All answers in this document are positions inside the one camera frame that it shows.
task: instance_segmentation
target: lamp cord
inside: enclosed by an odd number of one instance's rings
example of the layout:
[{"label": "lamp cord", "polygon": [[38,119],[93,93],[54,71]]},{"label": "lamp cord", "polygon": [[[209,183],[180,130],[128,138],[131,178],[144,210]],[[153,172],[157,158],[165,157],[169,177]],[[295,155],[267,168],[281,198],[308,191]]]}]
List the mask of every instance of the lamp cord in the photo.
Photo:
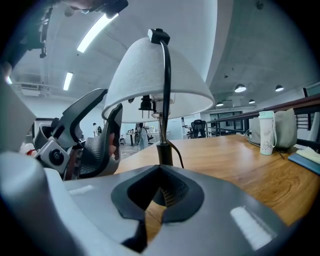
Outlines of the lamp cord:
[{"label": "lamp cord", "polygon": [[169,119],[170,110],[170,92],[171,92],[171,59],[169,48],[163,39],[160,40],[163,49],[164,56],[164,87],[163,87],[163,110],[162,110],[162,137],[165,139],[166,143],[170,145],[178,154],[182,168],[184,163],[182,161],[181,154],[177,147],[167,139],[167,126]]}]

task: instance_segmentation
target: blue notebook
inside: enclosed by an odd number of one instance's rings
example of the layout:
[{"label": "blue notebook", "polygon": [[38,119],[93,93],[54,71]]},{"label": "blue notebook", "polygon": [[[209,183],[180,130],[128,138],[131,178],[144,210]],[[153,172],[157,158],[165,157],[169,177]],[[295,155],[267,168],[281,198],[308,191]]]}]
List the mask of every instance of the blue notebook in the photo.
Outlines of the blue notebook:
[{"label": "blue notebook", "polygon": [[290,155],[288,159],[304,168],[307,168],[311,172],[314,172],[315,174],[320,175],[320,164],[317,164],[309,159],[306,159],[299,154]]}]

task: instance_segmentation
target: desk lamp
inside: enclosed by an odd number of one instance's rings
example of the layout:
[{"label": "desk lamp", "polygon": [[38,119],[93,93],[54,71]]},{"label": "desk lamp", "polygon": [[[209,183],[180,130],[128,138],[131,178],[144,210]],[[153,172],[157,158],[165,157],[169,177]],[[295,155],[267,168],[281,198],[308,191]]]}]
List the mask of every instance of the desk lamp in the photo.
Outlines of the desk lamp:
[{"label": "desk lamp", "polygon": [[173,165],[172,148],[167,139],[168,119],[192,115],[214,103],[209,88],[190,62],[168,47],[170,37],[162,29],[149,29],[148,37],[136,41],[117,68],[105,100],[102,118],[122,103],[123,123],[158,121],[159,163]]}]

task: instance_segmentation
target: lamp base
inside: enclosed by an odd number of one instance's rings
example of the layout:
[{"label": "lamp base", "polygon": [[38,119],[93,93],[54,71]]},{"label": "lamp base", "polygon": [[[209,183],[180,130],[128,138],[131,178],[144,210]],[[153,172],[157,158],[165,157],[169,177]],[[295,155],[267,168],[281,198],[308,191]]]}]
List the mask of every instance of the lamp base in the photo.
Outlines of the lamp base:
[{"label": "lamp base", "polygon": [[156,145],[156,149],[158,150],[159,156],[159,164],[166,165],[166,166],[173,166],[172,160],[172,148],[167,143],[159,143]]}]

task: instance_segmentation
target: desk surface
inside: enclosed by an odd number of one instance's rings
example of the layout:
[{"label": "desk surface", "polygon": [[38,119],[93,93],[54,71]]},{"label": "desk surface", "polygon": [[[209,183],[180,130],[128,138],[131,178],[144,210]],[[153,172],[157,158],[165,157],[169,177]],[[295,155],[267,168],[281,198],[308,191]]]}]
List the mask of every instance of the desk surface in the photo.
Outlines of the desk surface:
[{"label": "desk surface", "polygon": [[[260,154],[260,148],[242,135],[172,141],[179,149],[184,168],[230,181],[255,199],[271,207],[290,225],[310,209],[320,188],[320,177],[274,152]],[[174,166],[181,167],[173,152]],[[140,151],[119,164],[116,173],[159,164],[156,145]],[[150,241],[161,227],[165,207],[151,202],[146,210],[146,229]]]}]

